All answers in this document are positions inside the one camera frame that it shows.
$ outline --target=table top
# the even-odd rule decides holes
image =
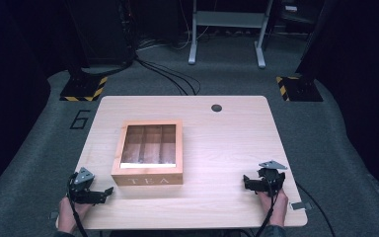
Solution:
[[[211,107],[220,105],[221,112]],[[118,187],[111,170],[124,120],[181,119],[184,184]],[[301,201],[269,105],[262,96],[109,96],[101,100],[76,170],[96,178],[91,190],[114,187],[107,202],[91,208],[86,229],[203,229],[261,226],[259,198],[243,175],[257,179],[260,163],[286,167],[284,190]],[[285,225],[307,223],[304,210],[288,207]]]

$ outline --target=white metal stand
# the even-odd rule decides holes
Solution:
[[[239,27],[261,29],[260,36],[258,40],[255,41],[254,46],[257,53],[259,68],[265,68],[265,59],[262,45],[272,2],[273,0],[267,0],[267,6],[264,13],[234,13],[196,11],[196,0],[193,0],[192,43],[189,51],[189,64],[195,64],[197,26]]]

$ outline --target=small round object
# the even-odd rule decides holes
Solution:
[[[214,112],[221,112],[221,110],[223,109],[220,105],[213,105],[211,107],[211,109],[214,111]]]

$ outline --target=black cable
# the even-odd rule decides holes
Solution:
[[[273,199],[273,189],[272,189],[272,186],[271,186],[271,184],[270,184],[269,181],[267,183],[268,183],[269,194],[270,194],[270,208],[269,208],[269,211],[266,214],[266,218],[264,219],[263,225],[260,227],[260,229],[257,232],[256,237],[261,236],[261,234],[263,233],[264,229],[266,228],[266,225],[269,223],[270,217],[272,216],[272,213],[273,213],[273,206],[275,205],[276,199],[278,198],[278,193],[276,193],[275,199]]]
[[[254,230],[253,229],[249,229],[249,230],[251,231],[252,236],[255,236]]]
[[[322,212],[322,215],[323,217],[325,218],[326,220],[326,223],[328,223],[328,226],[329,226],[329,229],[331,230],[331,233],[332,233],[332,236],[336,237],[335,235],[335,231],[334,231],[334,228],[332,227],[331,225],[331,222],[329,221],[329,218],[326,216],[325,212],[322,210],[322,208],[320,207],[320,205],[315,201],[315,199],[309,194],[309,192],[307,192],[300,184],[297,183],[297,181],[295,182],[296,186],[298,188],[300,188],[314,203],[315,205],[320,209],[320,211]]]
[[[233,232],[241,232],[241,233],[244,233],[246,236],[251,237],[251,234],[248,231],[244,230],[244,229],[231,229],[231,230],[227,230],[224,233],[223,237],[228,237]]]
[[[183,81],[185,81],[185,82],[190,86],[190,88],[191,88],[191,90],[192,90],[192,93],[193,93],[195,96],[199,93],[199,91],[200,91],[200,89],[201,89],[201,84],[200,84],[199,81],[196,80],[195,78],[190,77],[190,76],[188,76],[188,75],[186,75],[186,74],[184,74],[184,73],[181,73],[181,72],[179,72],[179,71],[175,71],[175,70],[173,70],[173,69],[171,69],[171,68],[169,68],[169,67],[167,67],[167,66],[157,64],[157,63],[155,63],[155,62],[150,62],[150,61],[144,61],[144,62],[146,62],[146,63],[148,63],[148,64],[152,64],[153,67],[155,67],[154,65],[156,65],[156,66],[158,66],[158,67],[163,67],[163,68],[165,68],[165,69],[171,71],[171,72],[169,72],[169,71],[167,71],[167,70],[164,70],[164,69],[158,68],[159,70],[161,70],[161,71],[164,72],[164,73],[167,73],[167,74],[170,74],[170,75],[172,75],[172,76],[178,77],[178,78],[182,79]],[[198,90],[195,91],[193,85],[192,85],[187,79],[185,79],[184,77],[179,76],[179,75],[177,75],[177,74],[174,74],[174,73],[172,73],[172,72],[177,73],[177,74],[181,74],[181,75],[183,75],[183,76],[185,76],[185,77],[190,78],[191,80],[194,80],[194,81],[198,84]]]
[[[119,68],[116,68],[116,69],[113,69],[113,70],[109,70],[109,71],[105,71],[105,72],[99,72],[99,73],[89,73],[89,72],[85,72],[86,74],[89,74],[91,76],[97,76],[97,77],[107,77],[107,76],[111,76],[113,74],[116,74],[126,68],[128,68],[130,65],[131,65],[132,61],[125,61],[123,63],[123,65]]]
[[[150,47],[159,43],[161,42],[158,39],[142,39],[139,41],[137,49]]]
[[[163,65],[160,65],[160,64],[157,64],[157,63],[154,63],[154,62],[148,62],[148,61],[141,60],[141,59],[139,59],[137,57],[135,58],[135,60],[138,63],[140,63],[140,65],[142,65],[143,67],[145,67],[145,68],[147,68],[149,70],[152,70],[152,71],[158,73],[159,75],[162,75],[163,77],[167,78],[169,81],[171,81],[175,85],[175,87],[178,88],[178,90],[179,90],[179,92],[180,92],[181,95],[183,93],[186,94],[186,95],[188,95],[189,93],[176,80],[174,80],[171,76],[177,77],[177,78],[183,80],[185,83],[187,83],[190,86],[190,88],[192,90],[192,93],[195,96],[198,94],[198,92],[199,92],[199,90],[201,88],[200,87],[200,83],[199,83],[198,80],[196,80],[196,79],[194,79],[192,77],[189,77],[189,76],[187,76],[187,75],[185,75],[183,73],[180,73],[178,71],[174,71],[174,70],[172,70],[172,69],[170,69],[170,68],[168,68],[166,66],[163,66]],[[182,76],[180,76],[178,74],[181,74],[183,76],[189,77],[190,79],[194,80],[198,84],[198,90],[195,91],[195,88],[193,87],[193,85],[186,78],[184,78],[184,77],[182,77]]]
[[[181,87],[180,84],[178,84],[178,83],[177,83],[174,79],[172,79],[171,77],[169,77],[169,76],[163,74],[162,72],[158,71],[158,69],[157,69],[156,67],[153,67],[153,66],[147,64],[146,62],[140,60],[140,59],[135,59],[135,60],[136,60],[138,63],[140,63],[140,65],[142,65],[143,67],[145,67],[145,68],[147,68],[147,69],[149,69],[149,70],[151,70],[151,71],[154,71],[154,72],[156,72],[156,73],[158,73],[158,74],[164,76],[164,77],[167,78],[168,80],[170,80],[170,81],[175,85],[175,87],[178,88],[178,90],[179,90],[179,92],[180,92],[181,95],[183,94],[183,92],[184,92],[186,95],[188,95],[188,93],[186,92],[186,90],[184,90],[184,88]]]
[[[69,199],[70,207],[72,208],[72,211],[73,211],[73,217],[75,218],[76,225],[79,231],[81,232],[83,237],[88,237],[82,225],[81,219],[79,218],[79,214],[75,209],[75,202],[72,200],[72,197],[70,196],[70,186],[72,184],[72,181],[76,178],[76,176],[78,176],[78,173],[75,173],[69,177],[69,181],[67,182],[67,187],[66,187],[66,195],[67,195],[67,198]]]

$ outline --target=gray carpet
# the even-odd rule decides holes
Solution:
[[[198,44],[193,66],[188,65],[189,45],[181,50],[151,47],[139,50],[138,55],[195,78],[201,84],[199,95],[267,97],[296,181],[325,211],[337,236],[379,236],[379,185],[349,143],[331,93],[319,81],[316,84],[323,103],[284,102],[279,93],[275,77],[296,75],[305,41],[273,36],[265,52],[266,69],[260,70],[254,40],[245,37],[203,40]],[[95,67],[91,71],[107,69],[110,68]],[[47,106],[0,178],[0,236],[51,236],[55,231],[54,220],[48,216],[65,194],[65,184],[74,172],[101,100],[59,101],[59,93],[68,79],[67,72],[48,78],[51,96]],[[133,63],[109,77],[102,96],[113,95],[180,93],[167,79]],[[69,129],[80,110],[89,110],[81,114],[89,118],[85,128]],[[331,236],[320,210],[303,192],[300,195],[314,208],[307,211],[307,225],[287,228],[288,236]],[[205,236],[211,232],[208,231],[181,234]],[[100,235],[98,231],[88,233]],[[110,231],[102,234],[109,236]]]

